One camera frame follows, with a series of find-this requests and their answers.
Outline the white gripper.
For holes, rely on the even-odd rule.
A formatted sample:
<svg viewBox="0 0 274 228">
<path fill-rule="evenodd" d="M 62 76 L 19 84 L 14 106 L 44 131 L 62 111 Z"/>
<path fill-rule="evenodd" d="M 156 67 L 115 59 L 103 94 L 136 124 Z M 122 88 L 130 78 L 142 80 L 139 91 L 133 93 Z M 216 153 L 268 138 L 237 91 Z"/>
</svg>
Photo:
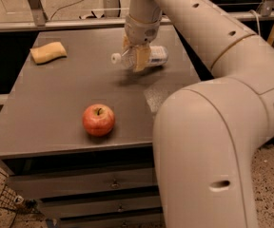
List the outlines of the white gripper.
<svg viewBox="0 0 274 228">
<path fill-rule="evenodd" d="M 146 68 L 151 49 L 148 43 L 151 43 L 157 36 L 158 29 L 161 22 L 161 15 L 158 15 L 154 22 L 144 23 L 134 19 L 131 15 L 126 17 L 125 32 L 123 38 L 122 56 L 125 57 L 131 49 L 130 44 L 138 46 L 135 49 L 136 62 L 134 71 L 139 72 Z"/>
</svg>

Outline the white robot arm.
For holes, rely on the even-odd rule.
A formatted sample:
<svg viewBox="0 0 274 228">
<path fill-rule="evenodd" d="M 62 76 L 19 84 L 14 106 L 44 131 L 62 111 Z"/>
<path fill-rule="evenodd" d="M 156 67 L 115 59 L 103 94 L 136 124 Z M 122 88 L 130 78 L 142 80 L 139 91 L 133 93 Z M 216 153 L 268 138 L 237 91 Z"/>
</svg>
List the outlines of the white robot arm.
<svg viewBox="0 0 274 228">
<path fill-rule="evenodd" d="M 153 41 L 163 15 L 213 76 L 170 95 L 155 117 L 166 228 L 258 228 L 251 162 L 274 137 L 274 48 L 209 0 L 130 0 L 128 44 Z"/>
</svg>

